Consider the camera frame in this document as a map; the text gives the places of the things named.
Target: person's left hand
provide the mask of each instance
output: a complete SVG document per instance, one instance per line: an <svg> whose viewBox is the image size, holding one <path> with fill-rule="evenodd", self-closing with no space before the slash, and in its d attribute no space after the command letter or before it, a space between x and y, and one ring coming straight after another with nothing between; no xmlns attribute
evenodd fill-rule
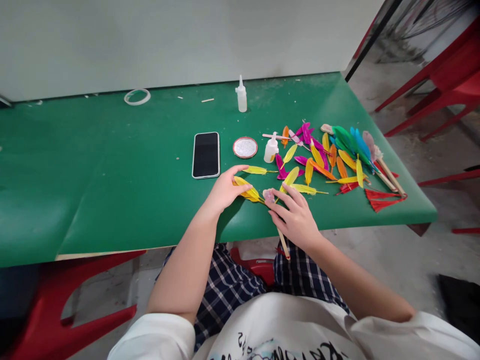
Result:
<svg viewBox="0 0 480 360"><path fill-rule="evenodd" d="M253 187L250 184L241 186L233 184L234 175L248 167L248 165L236 165L223 172L216 180L203 205L212 212L220 214L234 202L238 195L250 190Z"/></svg>

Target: black phone screen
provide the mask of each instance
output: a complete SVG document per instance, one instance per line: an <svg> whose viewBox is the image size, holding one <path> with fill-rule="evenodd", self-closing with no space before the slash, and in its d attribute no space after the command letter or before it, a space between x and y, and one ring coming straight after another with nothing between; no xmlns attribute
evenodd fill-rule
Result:
<svg viewBox="0 0 480 360"><path fill-rule="evenodd" d="M193 177L211 177L218 175L219 172L219 134L207 132L195 135Z"/></svg>

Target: plaid pants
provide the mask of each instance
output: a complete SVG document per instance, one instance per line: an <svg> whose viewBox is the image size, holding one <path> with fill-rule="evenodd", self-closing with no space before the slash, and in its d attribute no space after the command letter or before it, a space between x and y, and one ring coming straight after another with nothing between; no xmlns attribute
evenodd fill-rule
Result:
<svg viewBox="0 0 480 360"><path fill-rule="evenodd" d="M327 274L302 249L285 240L290 261L282 254L276 255L273 261L275 285L272 291L320 299L337 304L350 313ZM163 266L174 249L166 257ZM195 351L206 339L220 332L238 306L266 292L263 280L234 262L225 244L215 244L205 293L193 326Z"/></svg>

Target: white glue bottle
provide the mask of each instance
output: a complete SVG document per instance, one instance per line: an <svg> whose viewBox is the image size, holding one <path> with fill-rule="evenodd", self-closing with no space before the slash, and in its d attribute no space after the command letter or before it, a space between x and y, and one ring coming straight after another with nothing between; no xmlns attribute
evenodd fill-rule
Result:
<svg viewBox="0 0 480 360"><path fill-rule="evenodd" d="M235 92L238 98L238 111L244 113L247 111L247 90L242 81L242 75L240 75L240 85L235 88Z"/></svg>
<svg viewBox="0 0 480 360"><path fill-rule="evenodd" d="M266 163L271 163L275 160L275 154L279 153L279 142L277 141L277 132L273 133L273 137L266 142L265 146L265 155L263 156L263 161Z"/></svg>

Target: green table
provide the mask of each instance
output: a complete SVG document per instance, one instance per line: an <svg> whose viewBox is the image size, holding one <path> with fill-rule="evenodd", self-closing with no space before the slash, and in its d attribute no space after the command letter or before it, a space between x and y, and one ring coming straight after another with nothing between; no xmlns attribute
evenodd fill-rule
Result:
<svg viewBox="0 0 480 360"><path fill-rule="evenodd" d="M141 106L127 105L122 92L0 110L0 266L176 245L215 182L192 178L194 135L220 134L222 171L242 163L274 170L275 163L263 162L262 133L296 130L302 119L319 140L323 123L370 131L408 193L375 213L361 189L335 196L339 185L314 173L312 186L330 193L307 196L319 229L436 220L436 209L340 73L246 81L246 113L238 111L236 85L155 89ZM243 136L258 143L251 159L232 151ZM286 151L280 147L282 156ZM296 155L308 154L299 148ZM247 180L259 191L281 185L274 173ZM372 185L387 190L377 177ZM265 206L238 198L220 217L217 241L275 235Z"/></svg>

